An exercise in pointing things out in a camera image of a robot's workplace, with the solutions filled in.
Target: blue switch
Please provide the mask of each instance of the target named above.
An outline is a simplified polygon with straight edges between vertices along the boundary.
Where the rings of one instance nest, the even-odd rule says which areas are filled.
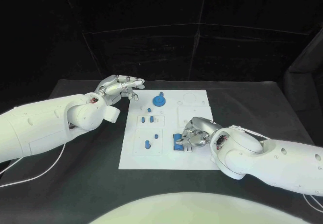
[[[146,147],[147,149],[150,149],[150,141],[149,141],[149,140],[146,140],[146,142],[144,142],[144,147]]]
[[[163,92],[160,92],[160,95],[153,98],[153,104],[156,106],[163,106],[165,103],[166,103],[166,99],[163,97]]]

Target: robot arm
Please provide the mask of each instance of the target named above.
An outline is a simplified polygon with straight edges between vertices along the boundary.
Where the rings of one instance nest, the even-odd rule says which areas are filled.
[[[234,179],[251,174],[271,186],[323,196],[323,148],[281,140],[258,141],[245,130],[222,128],[195,117],[176,143],[185,147],[209,143],[212,161]]]
[[[133,88],[144,80],[107,77],[94,92],[45,100],[0,115],[0,162],[49,151],[94,130],[103,120],[116,123],[120,110],[111,105],[121,97],[139,100]]]

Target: blue plastic piece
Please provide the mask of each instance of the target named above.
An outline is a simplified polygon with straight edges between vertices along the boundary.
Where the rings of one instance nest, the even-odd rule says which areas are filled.
[[[173,150],[175,151],[183,151],[183,145],[176,144],[176,140],[179,140],[180,138],[182,138],[180,134],[173,135]]]
[[[163,106],[165,103],[166,103],[166,99],[163,97],[163,92],[160,92],[160,95],[153,98],[153,104],[156,106]]]
[[[146,140],[146,142],[144,142],[144,147],[146,147],[147,149],[150,149],[150,141],[149,141],[149,140]]]

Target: white board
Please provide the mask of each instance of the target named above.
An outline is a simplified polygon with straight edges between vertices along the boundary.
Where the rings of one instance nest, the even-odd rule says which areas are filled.
[[[156,107],[153,98],[160,92],[166,104]],[[182,134],[191,119],[204,117],[214,120],[206,91],[136,90],[136,93],[140,100],[130,101],[120,169],[219,170],[211,161],[209,145],[193,148],[192,152],[173,150],[173,134]],[[146,140],[150,141],[150,149],[144,147]]]

